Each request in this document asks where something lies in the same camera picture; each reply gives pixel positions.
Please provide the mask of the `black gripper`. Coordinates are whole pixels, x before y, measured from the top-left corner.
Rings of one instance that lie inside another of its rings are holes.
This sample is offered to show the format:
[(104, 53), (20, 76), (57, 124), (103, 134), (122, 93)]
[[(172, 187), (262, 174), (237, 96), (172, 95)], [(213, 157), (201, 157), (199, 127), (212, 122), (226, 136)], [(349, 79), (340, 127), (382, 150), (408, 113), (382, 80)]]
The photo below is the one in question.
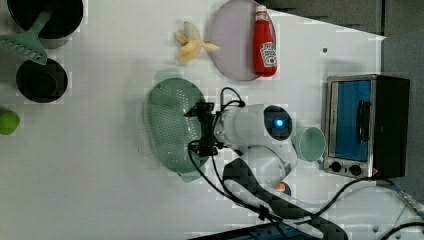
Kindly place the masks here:
[(224, 148), (224, 144), (217, 140), (215, 130), (215, 115), (212, 113), (212, 102), (198, 102), (184, 114), (185, 117), (197, 117), (201, 124), (200, 140), (191, 141), (188, 146), (195, 147), (200, 157), (215, 156)]

